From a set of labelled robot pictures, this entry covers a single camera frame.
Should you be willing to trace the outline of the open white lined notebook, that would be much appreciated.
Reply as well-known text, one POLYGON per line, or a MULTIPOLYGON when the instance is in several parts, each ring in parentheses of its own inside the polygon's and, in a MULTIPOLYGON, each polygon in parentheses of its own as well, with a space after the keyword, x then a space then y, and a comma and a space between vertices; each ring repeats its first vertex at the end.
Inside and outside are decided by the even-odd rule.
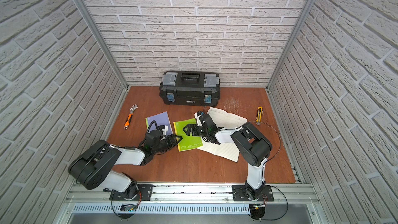
POLYGON ((221 138, 220 144, 205 142, 204 139, 202 139, 203 145, 198 149, 209 152, 215 156, 220 156, 237 162, 239 158, 239 150, 232 141, 230 135, 235 131, 235 129, 238 129, 240 126, 245 124, 247 119, 214 107, 211 107, 207 113, 210 115, 217 127, 232 129, 232 131, 229 131, 228 136, 226 134, 219 136, 221 138))

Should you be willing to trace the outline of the aluminium corner post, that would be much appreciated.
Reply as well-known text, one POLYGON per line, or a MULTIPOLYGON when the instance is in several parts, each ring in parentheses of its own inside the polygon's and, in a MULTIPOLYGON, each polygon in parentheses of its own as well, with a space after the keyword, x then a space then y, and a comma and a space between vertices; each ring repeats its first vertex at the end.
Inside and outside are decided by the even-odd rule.
POLYGON ((86 5, 85 1, 84 0, 73 0, 73 1, 76 5, 77 9, 81 13, 82 18, 86 22, 89 30, 91 31, 94 39, 97 41, 99 47, 101 48, 102 52, 104 53, 105 58, 109 62, 113 71, 115 72, 122 87, 124 88, 124 90, 128 91, 129 85, 127 84, 125 78, 123 77, 123 74, 122 74, 117 62, 116 62, 114 56, 112 55, 112 52, 111 52, 109 46, 107 45, 105 38, 103 37, 101 31, 99 30, 99 28, 94 20, 94 17, 90 13, 90 10, 89 10, 88 6, 86 5))
POLYGON ((287 58, 288 52, 290 51, 290 49, 293 46, 293 43, 295 42, 296 38, 298 37, 299 32, 302 29, 315 1, 316 0, 306 0, 305 1, 305 4, 297 18, 295 25, 293 26, 292 32, 290 33, 290 36, 289 36, 287 43, 280 55, 280 58, 276 64, 276 67, 272 73, 272 76, 265 88, 267 92, 270 92, 270 89, 276 80, 277 74, 281 70, 283 63, 284 63, 285 59, 287 58))

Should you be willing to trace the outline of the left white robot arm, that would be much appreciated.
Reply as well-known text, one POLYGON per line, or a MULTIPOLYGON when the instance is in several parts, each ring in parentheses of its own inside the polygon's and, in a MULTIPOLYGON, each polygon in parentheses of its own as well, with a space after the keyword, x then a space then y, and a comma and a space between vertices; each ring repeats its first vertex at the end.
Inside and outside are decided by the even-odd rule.
POLYGON ((167 135, 167 130, 166 126, 152 121, 137 147, 116 146, 99 140, 71 163, 68 173, 87 190, 100 187, 105 192, 116 192, 131 200, 138 194, 136 180, 114 171, 113 167, 126 164, 145 166, 154 156, 176 147, 183 137, 167 135))

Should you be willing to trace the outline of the green cover notebook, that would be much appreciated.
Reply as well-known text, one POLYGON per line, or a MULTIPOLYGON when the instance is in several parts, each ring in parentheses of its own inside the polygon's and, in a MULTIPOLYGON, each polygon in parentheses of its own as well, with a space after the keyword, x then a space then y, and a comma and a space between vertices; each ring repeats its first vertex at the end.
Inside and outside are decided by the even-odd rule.
POLYGON ((187 150, 192 150, 196 149, 199 147, 203 146, 203 142, 201 137, 199 136, 191 136, 187 135, 184 131, 183 128, 187 126, 188 124, 197 124, 197 121, 195 118, 184 120, 184 121, 177 121, 174 122, 174 129, 175 129, 175 134, 178 136, 182 136, 182 140, 178 143, 178 150, 179 151, 187 151, 187 150))

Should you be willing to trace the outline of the orange handled adjustable wrench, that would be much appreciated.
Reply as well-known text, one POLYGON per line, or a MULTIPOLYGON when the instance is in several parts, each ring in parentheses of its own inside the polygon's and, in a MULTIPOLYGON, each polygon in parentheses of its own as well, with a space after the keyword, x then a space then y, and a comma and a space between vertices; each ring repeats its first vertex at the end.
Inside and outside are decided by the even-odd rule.
POLYGON ((132 120, 133 114, 134 114, 134 112, 136 111, 137 108, 138 108, 138 105, 137 105, 137 104, 134 104, 134 105, 130 108, 130 113, 129 113, 129 115, 128 115, 127 119, 126 119, 126 122, 125 122, 125 124, 124 124, 124 129, 125 129, 125 130, 127 130, 127 129, 129 128, 129 126, 130 126, 130 124, 131 124, 131 120, 132 120))

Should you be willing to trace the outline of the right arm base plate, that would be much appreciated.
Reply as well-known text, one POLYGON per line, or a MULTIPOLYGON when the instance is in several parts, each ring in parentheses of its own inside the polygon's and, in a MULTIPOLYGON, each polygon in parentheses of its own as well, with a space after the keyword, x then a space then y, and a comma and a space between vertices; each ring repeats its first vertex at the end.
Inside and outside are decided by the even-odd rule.
POLYGON ((249 185, 233 185, 232 194, 234 201, 274 201, 270 185, 262 185, 259 189, 253 189, 249 185))

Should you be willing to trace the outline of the left aluminium corner post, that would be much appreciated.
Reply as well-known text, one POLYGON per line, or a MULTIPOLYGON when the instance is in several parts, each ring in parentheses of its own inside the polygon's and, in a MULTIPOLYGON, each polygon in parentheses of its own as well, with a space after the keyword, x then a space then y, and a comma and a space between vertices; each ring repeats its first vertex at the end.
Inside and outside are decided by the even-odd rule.
POLYGON ((101 31, 99 30, 99 28, 94 20, 94 17, 90 13, 90 10, 89 10, 88 6, 86 5, 85 1, 84 0, 73 0, 73 1, 76 5, 77 9, 81 13, 82 18, 86 22, 89 30, 91 31, 94 39, 97 41, 99 47, 101 48, 102 52, 104 53, 105 58, 109 62, 113 71, 115 72, 122 87, 124 88, 124 90, 128 91, 129 85, 127 84, 125 78, 123 77, 123 74, 122 74, 117 62, 116 62, 114 56, 112 55, 112 52, 111 52, 109 46, 107 45, 105 38, 103 37, 101 31))

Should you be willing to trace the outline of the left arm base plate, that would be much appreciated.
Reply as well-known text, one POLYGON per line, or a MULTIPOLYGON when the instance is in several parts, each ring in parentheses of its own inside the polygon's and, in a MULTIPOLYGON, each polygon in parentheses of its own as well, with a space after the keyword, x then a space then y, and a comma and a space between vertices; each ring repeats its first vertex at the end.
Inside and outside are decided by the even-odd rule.
POLYGON ((109 199, 113 201, 149 201, 153 188, 153 184, 137 184, 125 192, 112 191, 109 199))

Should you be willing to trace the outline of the yellow utility knife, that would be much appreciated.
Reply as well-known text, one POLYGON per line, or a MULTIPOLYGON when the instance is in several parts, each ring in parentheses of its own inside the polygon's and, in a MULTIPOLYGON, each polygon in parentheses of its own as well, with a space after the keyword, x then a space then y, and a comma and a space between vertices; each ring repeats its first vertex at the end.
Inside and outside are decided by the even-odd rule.
POLYGON ((256 125, 261 124, 262 116, 263 116, 263 108, 261 106, 259 106, 257 109, 257 115, 256 115, 256 125))

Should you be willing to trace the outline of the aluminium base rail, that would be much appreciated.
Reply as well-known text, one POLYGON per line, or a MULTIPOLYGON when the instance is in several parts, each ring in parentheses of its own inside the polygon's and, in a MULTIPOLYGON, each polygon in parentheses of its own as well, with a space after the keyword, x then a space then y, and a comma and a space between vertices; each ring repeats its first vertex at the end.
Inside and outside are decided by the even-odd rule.
POLYGON ((320 204, 310 184, 271 184, 257 200, 245 195, 243 185, 206 183, 140 183, 141 194, 125 200, 101 189, 73 185, 64 201, 70 213, 107 214, 249 214, 250 207, 280 205, 283 210, 320 204))

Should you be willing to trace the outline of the black plastic toolbox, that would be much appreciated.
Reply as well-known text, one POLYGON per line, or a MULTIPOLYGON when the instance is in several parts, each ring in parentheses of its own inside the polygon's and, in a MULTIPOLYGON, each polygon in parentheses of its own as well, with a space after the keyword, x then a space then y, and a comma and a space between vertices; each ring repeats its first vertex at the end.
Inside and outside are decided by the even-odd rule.
POLYGON ((214 107, 220 100, 220 77, 211 72, 167 71, 159 90, 167 105, 214 107))

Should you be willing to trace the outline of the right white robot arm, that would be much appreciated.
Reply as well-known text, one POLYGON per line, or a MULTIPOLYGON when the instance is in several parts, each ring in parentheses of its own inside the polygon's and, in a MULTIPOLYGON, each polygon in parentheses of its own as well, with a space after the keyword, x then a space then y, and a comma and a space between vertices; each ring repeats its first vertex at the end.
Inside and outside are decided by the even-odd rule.
POLYGON ((196 113, 195 119, 197 123, 185 125, 183 132, 216 145, 234 144, 248 163, 246 194, 253 200, 259 198, 266 186, 264 171, 272 143, 251 122, 220 124, 209 112, 201 111, 196 113))

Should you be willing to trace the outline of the purple cover notebook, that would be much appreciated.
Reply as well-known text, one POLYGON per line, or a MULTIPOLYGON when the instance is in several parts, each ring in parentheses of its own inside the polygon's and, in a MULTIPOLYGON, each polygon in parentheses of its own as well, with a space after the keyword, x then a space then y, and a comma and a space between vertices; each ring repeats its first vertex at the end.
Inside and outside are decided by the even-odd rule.
POLYGON ((167 131, 165 132, 165 135, 171 135, 173 134, 173 130, 172 130, 172 125, 169 119, 169 115, 167 112, 163 112, 157 115, 153 115, 150 117, 146 118, 146 126, 147 128, 149 127, 150 123, 152 121, 155 121, 157 123, 158 126, 160 125, 164 125, 165 127, 167 127, 167 131))

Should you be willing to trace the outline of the right aluminium corner post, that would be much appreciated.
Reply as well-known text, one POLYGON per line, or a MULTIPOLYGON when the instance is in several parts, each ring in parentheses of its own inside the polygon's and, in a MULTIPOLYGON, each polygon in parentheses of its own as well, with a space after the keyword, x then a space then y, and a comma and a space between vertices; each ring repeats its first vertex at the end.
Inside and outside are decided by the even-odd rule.
POLYGON ((288 52, 290 51, 290 49, 293 46, 293 43, 295 42, 296 38, 298 37, 299 32, 302 29, 315 1, 316 0, 306 0, 305 1, 305 4, 297 18, 295 25, 293 26, 292 32, 290 33, 290 36, 289 36, 287 43, 280 55, 280 58, 276 64, 276 67, 272 73, 272 76, 265 88, 267 92, 270 92, 270 89, 276 80, 277 74, 281 70, 283 63, 284 63, 285 59, 287 58, 288 52))

